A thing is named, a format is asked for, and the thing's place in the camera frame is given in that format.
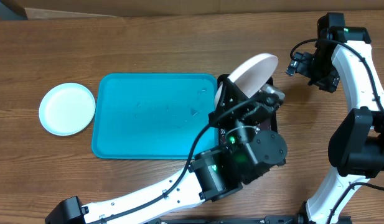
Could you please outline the pink plate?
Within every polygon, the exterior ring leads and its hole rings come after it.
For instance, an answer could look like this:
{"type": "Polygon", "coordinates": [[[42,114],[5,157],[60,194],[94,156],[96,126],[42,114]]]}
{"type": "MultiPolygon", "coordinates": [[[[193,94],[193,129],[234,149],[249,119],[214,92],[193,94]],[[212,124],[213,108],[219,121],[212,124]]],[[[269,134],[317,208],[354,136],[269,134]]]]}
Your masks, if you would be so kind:
{"type": "Polygon", "coordinates": [[[250,98],[269,80],[277,66],[277,56],[269,53],[258,54],[243,62],[226,79],[250,98]]]}

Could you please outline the light blue plate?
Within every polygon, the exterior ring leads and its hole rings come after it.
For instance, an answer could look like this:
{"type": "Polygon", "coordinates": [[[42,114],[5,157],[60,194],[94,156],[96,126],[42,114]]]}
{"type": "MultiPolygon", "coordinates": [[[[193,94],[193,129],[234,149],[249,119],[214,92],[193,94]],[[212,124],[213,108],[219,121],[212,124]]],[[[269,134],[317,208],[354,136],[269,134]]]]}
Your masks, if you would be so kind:
{"type": "Polygon", "coordinates": [[[70,136],[92,121],[96,101],[92,92],[78,83],[53,87],[40,102],[39,120],[43,128],[57,136],[70,136]]]}

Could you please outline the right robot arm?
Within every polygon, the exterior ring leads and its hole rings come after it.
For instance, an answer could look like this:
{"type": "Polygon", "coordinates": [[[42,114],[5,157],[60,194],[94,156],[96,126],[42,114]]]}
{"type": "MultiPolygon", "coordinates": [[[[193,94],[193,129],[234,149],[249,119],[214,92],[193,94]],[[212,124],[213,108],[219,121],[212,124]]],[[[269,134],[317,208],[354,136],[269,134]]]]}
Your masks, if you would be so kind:
{"type": "Polygon", "coordinates": [[[331,93],[341,83],[348,114],[329,140],[331,167],[297,222],[350,223],[341,211],[360,187],[374,188],[370,179],[384,171],[384,90],[365,28],[323,27],[313,41],[313,54],[292,49],[286,73],[304,75],[310,85],[331,93]]]}

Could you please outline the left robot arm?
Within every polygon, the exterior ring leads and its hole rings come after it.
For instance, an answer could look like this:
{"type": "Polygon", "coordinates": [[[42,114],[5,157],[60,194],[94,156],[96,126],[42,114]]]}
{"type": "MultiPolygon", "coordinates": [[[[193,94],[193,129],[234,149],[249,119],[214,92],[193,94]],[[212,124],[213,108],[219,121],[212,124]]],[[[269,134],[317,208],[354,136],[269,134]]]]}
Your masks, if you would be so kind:
{"type": "Polygon", "coordinates": [[[61,201],[45,218],[55,223],[147,223],[167,213],[217,201],[241,190],[273,166],[286,163],[285,140],[260,124],[275,117],[285,94],[265,83],[248,96],[230,79],[222,80],[209,128],[225,131],[225,142],[197,155],[156,184],[122,197],[83,205],[77,196],[61,201]]]}

